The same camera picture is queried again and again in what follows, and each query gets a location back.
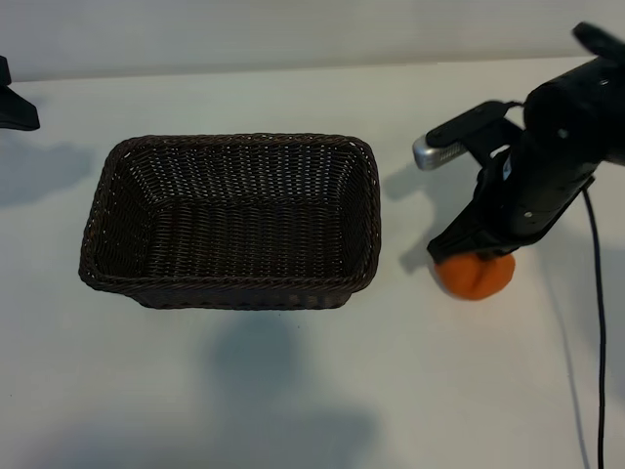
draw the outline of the white table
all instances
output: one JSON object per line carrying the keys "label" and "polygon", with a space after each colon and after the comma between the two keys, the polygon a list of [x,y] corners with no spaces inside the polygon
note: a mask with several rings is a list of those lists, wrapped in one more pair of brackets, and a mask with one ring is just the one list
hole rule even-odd
{"label": "white table", "polygon": [[[598,326],[577,200],[515,279],[452,299],[425,240],[470,200],[469,156],[420,173],[420,134],[523,99],[583,60],[417,64],[16,84],[41,130],[0,133],[0,466],[7,469],[583,468]],[[383,248],[334,311],[159,312],[77,275],[104,159],[143,134],[355,135],[376,155]],[[591,192],[608,318],[607,467],[625,460],[625,169]]]}

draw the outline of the orange object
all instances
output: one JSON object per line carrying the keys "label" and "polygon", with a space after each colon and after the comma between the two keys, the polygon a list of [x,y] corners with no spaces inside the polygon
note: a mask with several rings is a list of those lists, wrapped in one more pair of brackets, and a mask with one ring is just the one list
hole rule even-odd
{"label": "orange object", "polygon": [[484,261],[470,253],[452,257],[435,269],[450,293],[466,300],[483,300],[510,283],[515,264],[512,254]]}

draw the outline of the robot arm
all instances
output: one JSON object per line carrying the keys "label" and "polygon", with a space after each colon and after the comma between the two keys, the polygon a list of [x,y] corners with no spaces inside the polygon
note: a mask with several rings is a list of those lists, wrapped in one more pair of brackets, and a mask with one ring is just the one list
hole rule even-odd
{"label": "robot arm", "polygon": [[520,104],[490,101],[415,143],[423,170],[466,151],[481,165],[473,200],[428,245],[438,265],[467,253],[489,260],[533,244],[592,184],[601,161],[625,164],[625,44],[583,22],[573,33],[598,57],[532,91],[525,130],[505,118]]}

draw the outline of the cable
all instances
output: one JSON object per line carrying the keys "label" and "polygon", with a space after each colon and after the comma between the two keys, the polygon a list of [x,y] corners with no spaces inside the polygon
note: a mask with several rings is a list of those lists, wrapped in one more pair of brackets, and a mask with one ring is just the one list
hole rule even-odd
{"label": "cable", "polygon": [[597,304],[599,307],[600,353],[599,353],[599,432],[597,436],[597,466],[604,469],[604,430],[605,430],[605,358],[606,358],[606,328],[604,308],[604,282],[602,280],[602,256],[599,245],[599,232],[595,211],[590,201],[588,190],[584,189],[584,201],[590,218],[590,228],[593,232],[593,247],[595,251],[595,279],[597,282]]}

